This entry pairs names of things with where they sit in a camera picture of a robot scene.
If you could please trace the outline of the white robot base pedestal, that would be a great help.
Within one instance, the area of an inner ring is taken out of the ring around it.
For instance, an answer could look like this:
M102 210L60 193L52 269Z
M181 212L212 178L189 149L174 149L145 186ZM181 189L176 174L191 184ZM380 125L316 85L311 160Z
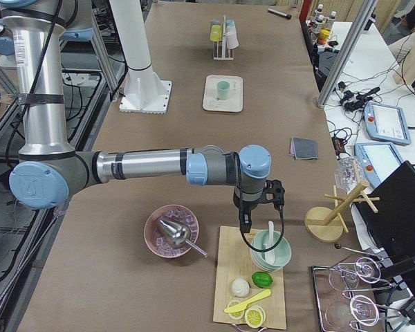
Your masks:
M115 0L110 6L128 69L120 110L166 113L172 83L153 69L140 2Z

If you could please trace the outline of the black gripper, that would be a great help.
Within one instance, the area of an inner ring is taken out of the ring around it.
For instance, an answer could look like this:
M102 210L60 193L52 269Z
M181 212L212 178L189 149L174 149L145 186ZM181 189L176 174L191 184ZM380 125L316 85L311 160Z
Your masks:
M238 209L239 229L241 233L249 233L252 228L252 211L260 204L260 198L253 201L240 200L237 195L233 196L233 203Z

